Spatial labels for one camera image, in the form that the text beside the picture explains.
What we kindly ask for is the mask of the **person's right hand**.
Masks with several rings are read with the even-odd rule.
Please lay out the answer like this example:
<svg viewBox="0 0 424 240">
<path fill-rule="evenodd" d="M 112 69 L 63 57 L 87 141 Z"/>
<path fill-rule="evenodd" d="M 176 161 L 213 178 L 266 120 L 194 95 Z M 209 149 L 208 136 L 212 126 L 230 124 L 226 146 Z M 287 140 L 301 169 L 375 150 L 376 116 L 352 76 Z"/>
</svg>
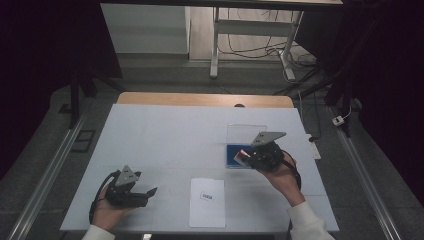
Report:
<svg viewBox="0 0 424 240">
<path fill-rule="evenodd" d="M 271 185 L 287 199 L 291 207 L 305 202 L 305 197 L 301 193 L 295 174 L 286 165 L 280 165 L 274 172 L 260 170 L 260 173 L 271 183 Z"/>
</svg>

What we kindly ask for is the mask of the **person's left hand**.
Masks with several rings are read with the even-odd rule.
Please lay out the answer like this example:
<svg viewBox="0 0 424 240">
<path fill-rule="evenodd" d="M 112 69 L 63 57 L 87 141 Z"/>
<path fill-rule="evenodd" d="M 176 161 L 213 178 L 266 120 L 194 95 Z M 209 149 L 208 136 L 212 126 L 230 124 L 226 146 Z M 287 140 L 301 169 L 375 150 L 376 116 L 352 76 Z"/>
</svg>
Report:
<svg viewBox="0 0 424 240">
<path fill-rule="evenodd" d="M 104 188 L 95 202 L 91 224 L 106 231 L 111 231 L 121 219 L 131 211 L 131 208 L 113 206 L 105 198 L 107 188 Z"/>
</svg>

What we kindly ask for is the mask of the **metal floor rail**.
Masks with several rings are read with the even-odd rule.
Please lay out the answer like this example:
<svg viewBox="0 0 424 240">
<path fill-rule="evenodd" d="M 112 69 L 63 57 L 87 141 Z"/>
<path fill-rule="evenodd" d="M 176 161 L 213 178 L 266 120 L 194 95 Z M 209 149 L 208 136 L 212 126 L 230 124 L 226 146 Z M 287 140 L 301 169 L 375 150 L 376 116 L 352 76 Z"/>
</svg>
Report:
<svg viewBox="0 0 424 240">
<path fill-rule="evenodd" d="M 37 183 L 29 200 L 26 202 L 23 211 L 16 220 L 6 240 L 26 239 L 85 120 L 86 115 L 82 114 L 74 126 L 66 131 L 63 140 L 47 165 L 45 172 Z"/>
<path fill-rule="evenodd" d="M 383 170 L 369 170 L 374 162 L 385 164 L 387 158 L 375 142 L 361 129 L 349 130 L 347 124 L 342 127 L 331 124 L 344 152 L 351 163 L 355 176 L 374 211 L 375 217 L 387 240 L 402 240 L 401 232 L 387 207 L 375 180 Z"/>
</svg>

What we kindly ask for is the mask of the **white plug adapter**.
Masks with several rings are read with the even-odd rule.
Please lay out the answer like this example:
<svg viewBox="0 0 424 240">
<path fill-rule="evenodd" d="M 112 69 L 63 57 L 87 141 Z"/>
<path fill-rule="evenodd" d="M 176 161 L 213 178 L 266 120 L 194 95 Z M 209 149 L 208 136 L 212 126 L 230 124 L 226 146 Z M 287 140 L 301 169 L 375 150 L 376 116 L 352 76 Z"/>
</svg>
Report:
<svg viewBox="0 0 424 240">
<path fill-rule="evenodd" d="M 350 116 L 351 111 L 352 111 L 352 108 L 349 108 L 349 112 L 348 112 L 348 114 L 346 116 L 339 115 L 339 116 L 333 118 L 332 119 L 333 124 L 335 126 L 341 126 L 342 124 L 344 124 L 345 123 L 345 120 Z"/>
</svg>

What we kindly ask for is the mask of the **black stand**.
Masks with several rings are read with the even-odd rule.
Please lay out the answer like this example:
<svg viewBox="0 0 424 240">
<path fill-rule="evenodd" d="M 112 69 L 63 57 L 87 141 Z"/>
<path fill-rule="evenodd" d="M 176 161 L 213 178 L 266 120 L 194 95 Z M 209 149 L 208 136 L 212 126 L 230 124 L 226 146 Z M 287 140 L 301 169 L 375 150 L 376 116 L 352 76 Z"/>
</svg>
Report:
<svg viewBox="0 0 424 240">
<path fill-rule="evenodd" d="M 90 98 L 97 96 L 98 90 L 94 80 L 101 80 L 106 85 L 117 90 L 119 93 L 125 92 L 126 89 L 116 82 L 116 79 L 122 79 L 122 71 L 119 64 L 113 67 L 107 67 L 101 70 L 92 65 L 83 64 L 76 67 L 70 81 L 71 90 L 71 108 L 70 108 L 70 124 L 69 128 L 73 129 L 80 118 L 80 96 L 79 90 L 82 90 L 84 95 Z"/>
</svg>

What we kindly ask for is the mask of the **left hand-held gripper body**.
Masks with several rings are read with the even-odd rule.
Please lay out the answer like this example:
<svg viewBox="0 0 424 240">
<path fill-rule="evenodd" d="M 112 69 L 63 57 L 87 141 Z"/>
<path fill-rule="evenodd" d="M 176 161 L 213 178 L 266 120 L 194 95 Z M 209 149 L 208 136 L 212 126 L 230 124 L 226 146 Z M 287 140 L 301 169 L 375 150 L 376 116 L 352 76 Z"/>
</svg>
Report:
<svg viewBox="0 0 424 240">
<path fill-rule="evenodd" d="M 105 198 L 113 206 L 145 207 L 148 203 L 146 193 L 132 193 L 131 189 L 139 178 L 128 165 L 125 165 L 109 183 Z"/>
</svg>

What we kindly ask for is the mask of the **white cabinet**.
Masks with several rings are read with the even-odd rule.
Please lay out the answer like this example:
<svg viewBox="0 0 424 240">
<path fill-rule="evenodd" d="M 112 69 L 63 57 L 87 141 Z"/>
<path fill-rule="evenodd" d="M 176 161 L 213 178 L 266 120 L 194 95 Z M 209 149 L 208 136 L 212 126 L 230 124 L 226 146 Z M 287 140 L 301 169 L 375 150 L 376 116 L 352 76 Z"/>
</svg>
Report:
<svg viewBox="0 0 424 240">
<path fill-rule="evenodd" d="M 117 53 L 189 53 L 189 7 L 102 3 L 101 9 Z"/>
</svg>

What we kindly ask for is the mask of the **white paper sheet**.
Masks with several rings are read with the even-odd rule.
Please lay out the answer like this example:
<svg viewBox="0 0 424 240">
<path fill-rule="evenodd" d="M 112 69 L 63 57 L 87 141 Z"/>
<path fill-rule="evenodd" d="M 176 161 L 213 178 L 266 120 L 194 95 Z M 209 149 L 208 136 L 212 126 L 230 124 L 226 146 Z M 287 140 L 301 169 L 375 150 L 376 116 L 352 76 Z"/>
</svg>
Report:
<svg viewBox="0 0 424 240">
<path fill-rule="evenodd" d="M 190 190 L 189 226 L 224 228 L 226 226 L 225 182 L 193 178 Z"/>
</svg>

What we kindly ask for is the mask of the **small red and white stamp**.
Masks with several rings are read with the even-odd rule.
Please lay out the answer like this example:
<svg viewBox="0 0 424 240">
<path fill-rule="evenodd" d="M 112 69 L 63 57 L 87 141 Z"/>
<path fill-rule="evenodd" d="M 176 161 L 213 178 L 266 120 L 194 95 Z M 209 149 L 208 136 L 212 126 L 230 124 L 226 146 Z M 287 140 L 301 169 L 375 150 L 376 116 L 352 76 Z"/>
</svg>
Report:
<svg viewBox="0 0 424 240">
<path fill-rule="evenodd" d="M 247 167 L 250 156 L 248 156 L 244 150 L 240 150 L 235 156 L 234 160 L 243 167 Z"/>
</svg>

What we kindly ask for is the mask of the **black floor frame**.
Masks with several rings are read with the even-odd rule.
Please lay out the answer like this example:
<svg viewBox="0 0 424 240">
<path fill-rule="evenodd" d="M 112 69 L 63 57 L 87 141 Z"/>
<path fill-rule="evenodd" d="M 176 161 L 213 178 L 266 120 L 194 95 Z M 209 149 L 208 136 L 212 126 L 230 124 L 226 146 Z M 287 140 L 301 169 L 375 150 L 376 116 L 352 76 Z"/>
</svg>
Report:
<svg viewBox="0 0 424 240">
<path fill-rule="evenodd" d="M 71 151 L 75 153 L 87 153 L 93 143 L 95 133 L 95 130 L 80 130 Z"/>
</svg>

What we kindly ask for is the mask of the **blue box with clear lid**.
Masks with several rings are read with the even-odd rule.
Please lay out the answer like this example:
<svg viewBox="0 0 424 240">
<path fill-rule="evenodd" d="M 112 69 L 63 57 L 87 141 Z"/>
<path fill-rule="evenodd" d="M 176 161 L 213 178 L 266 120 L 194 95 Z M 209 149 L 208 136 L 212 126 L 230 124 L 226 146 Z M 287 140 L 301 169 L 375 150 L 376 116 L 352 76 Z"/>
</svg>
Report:
<svg viewBox="0 0 424 240">
<path fill-rule="evenodd" d="M 246 168 L 239 163 L 236 156 L 242 149 L 251 149 L 255 137 L 267 129 L 266 125 L 228 124 L 226 136 L 226 166 L 228 168 Z"/>
</svg>

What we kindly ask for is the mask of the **white desk frame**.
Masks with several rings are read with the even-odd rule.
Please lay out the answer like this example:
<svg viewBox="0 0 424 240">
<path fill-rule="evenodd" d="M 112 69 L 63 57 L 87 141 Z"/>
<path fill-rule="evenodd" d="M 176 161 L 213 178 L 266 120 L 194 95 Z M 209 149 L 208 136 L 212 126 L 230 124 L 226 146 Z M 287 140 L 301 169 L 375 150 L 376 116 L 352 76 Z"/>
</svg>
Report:
<svg viewBox="0 0 424 240">
<path fill-rule="evenodd" d="M 294 80 L 295 75 L 289 61 L 289 54 L 295 36 L 300 26 L 303 11 L 295 11 L 290 22 L 265 22 L 250 20 L 220 19 L 219 8 L 214 8 L 213 21 L 213 45 L 211 52 L 210 77 L 215 79 L 218 76 L 218 39 L 220 34 L 229 35 L 252 35 L 285 37 L 286 45 L 283 50 L 278 51 L 278 56 L 283 65 L 284 73 L 288 80 Z"/>
</svg>

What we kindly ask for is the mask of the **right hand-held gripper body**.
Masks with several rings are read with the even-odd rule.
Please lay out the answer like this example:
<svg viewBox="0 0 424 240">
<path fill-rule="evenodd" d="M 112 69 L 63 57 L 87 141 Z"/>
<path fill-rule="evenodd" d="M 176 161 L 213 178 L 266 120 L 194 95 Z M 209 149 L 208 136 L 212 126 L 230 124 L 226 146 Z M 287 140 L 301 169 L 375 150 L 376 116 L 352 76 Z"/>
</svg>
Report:
<svg viewBox="0 0 424 240">
<path fill-rule="evenodd" d="M 283 160 L 283 153 L 276 140 L 286 135 L 285 132 L 260 132 L 251 144 L 256 155 L 249 160 L 257 161 L 254 169 L 274 172 Z"/>
</svg>

